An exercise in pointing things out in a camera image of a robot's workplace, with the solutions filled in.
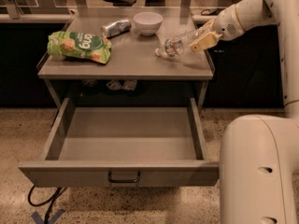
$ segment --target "open drawer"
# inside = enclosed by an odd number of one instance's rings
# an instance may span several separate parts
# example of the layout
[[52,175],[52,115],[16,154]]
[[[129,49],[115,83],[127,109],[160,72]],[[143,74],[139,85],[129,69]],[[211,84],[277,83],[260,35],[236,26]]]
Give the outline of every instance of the open drawer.
[[65,98],[40,161],[19,165],[37,187],[210,186],[196,102],[188,107],[75,107]]

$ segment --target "bowl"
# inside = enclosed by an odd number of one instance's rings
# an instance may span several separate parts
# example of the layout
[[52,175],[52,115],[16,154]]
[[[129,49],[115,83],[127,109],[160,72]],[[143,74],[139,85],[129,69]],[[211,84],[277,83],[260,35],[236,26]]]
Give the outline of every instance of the bowl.
[[133,20],[142,35],[151,36],[160,29],[163,17],[155,12],[140,12],[134,15]]

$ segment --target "silver can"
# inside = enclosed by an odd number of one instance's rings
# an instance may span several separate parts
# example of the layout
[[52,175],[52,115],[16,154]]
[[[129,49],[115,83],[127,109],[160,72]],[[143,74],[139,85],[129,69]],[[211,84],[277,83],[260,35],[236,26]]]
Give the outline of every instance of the silver can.
[[126,31],[129,31],[131,27],[132,24],[129,19],[121,19],[103,25],[101,28],[101,32],[102,32],[102,36],[109,38],[115,35],[122,34]]

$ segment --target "green chip bag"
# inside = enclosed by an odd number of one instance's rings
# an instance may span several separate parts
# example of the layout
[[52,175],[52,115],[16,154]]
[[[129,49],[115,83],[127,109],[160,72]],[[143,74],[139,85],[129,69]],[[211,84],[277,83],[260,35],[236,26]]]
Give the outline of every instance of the green chip bag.
[[75,32],[55,32],[49,36],[48,54],[90,59],[107,63],[111,42],[102,36]]

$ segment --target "terrazzo floor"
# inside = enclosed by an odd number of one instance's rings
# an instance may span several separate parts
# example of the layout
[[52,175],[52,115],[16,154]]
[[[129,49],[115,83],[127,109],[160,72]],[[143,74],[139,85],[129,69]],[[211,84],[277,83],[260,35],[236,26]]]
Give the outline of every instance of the terrazzo floor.
[[[231,120],[256,110],[204,109],[201,118],[208,153],[219,159],[221,138]],[[262,110],[263,114],[281,116]],[[32,183],[18,169],[21,161],[37,160],[55,119],[54,108],[0,108],[0,223],[43,223],[48,204],[27,202]],[[298,180],[294,179],[295,189]],[[55,189],[36,189],[40,203]],[[67,188],[52,207],[54,223],[220,223],[219,184],[181,188]]]

